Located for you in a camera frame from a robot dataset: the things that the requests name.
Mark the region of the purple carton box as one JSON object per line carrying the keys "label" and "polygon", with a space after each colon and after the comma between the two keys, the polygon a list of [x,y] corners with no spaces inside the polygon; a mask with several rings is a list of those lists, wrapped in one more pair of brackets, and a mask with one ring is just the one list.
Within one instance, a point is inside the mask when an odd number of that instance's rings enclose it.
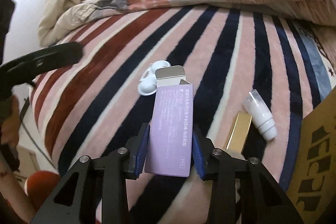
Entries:
{"label": "purple carton box", "polygon": [[145,172],[189,177],[193,135],[194,86],[176,65],[155,71],[157,91],[150,123]]}

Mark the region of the brown cardboard box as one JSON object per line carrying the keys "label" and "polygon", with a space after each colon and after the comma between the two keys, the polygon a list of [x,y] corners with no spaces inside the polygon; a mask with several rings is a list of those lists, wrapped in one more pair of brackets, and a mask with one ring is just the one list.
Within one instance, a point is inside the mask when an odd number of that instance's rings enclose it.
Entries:
{"label": "brown cardboard box", "polygon": [[287,195],[304,223],[335,223],[335,89],[301,124],[300,142]]}

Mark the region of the gold rectangular box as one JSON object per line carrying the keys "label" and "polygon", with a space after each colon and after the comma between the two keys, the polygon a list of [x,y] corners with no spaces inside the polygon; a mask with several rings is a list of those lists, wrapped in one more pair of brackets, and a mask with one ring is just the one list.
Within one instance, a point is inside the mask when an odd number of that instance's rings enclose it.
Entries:
{"label": "gold rectangular box", "polygon": [[232,123],[224,149],[242,153],[248,137],[252,116],[239,111]]}

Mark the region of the cream folded blanket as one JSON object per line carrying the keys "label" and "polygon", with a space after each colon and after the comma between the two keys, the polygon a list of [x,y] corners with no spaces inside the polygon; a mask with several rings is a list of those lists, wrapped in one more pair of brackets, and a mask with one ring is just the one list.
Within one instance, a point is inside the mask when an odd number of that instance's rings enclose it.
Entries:
{"label": "cream folded blanket", "polygon": [[89,22],[95,10],[95,5],[81,0],[46,0],[38,26],[39,45],[45,48],[57,43],[72,30]]}

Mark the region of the white cosmetic tube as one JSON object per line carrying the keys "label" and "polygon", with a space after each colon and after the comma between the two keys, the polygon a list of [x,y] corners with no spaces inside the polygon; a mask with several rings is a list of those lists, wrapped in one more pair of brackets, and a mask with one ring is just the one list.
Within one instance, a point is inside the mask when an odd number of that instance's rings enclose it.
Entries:
{"label": "white cosmetic tube", "polygon": [[256,89],[251,90],[243,101],[243,106],[252,117],[252,122],[260,135],[271,141],[277,136],[273,115]]}

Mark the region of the striped pink fleece blanket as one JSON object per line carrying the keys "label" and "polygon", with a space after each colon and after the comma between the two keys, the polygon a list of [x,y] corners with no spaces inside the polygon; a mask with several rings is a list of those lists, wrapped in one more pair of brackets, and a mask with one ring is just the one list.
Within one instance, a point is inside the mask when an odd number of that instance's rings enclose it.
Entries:
{"label": "striped pink fleece blanket", "polygon": [[78,64],[37,77],[30,100],[45,147],[60,175],[82,155],[124,146],[151,121],[157,69],[178,68],[164,100],[194,98],[194,123],[224,147],[243,100],[255,89],[277,134],[253,128],[243,155],[256,157],[289,195],[305,223],[327,223],[335,196],[335,134],[302,120],[335,87],[335,70],[306,23],[258,12],[187,6],[111,16],[72,31],[84,48]]}

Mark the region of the white earbud case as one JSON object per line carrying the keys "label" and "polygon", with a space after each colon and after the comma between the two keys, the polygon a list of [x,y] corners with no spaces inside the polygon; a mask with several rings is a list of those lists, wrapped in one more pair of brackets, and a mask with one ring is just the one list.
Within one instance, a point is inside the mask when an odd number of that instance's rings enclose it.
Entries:
{"label": "white earbud case", "polygon": [[166,60],[158,60],[143,73],[138,84],[138,93],[141,96],[151,96],[157,91],[157,78],[155,71],[161,68],[168,68],[171,64]]}

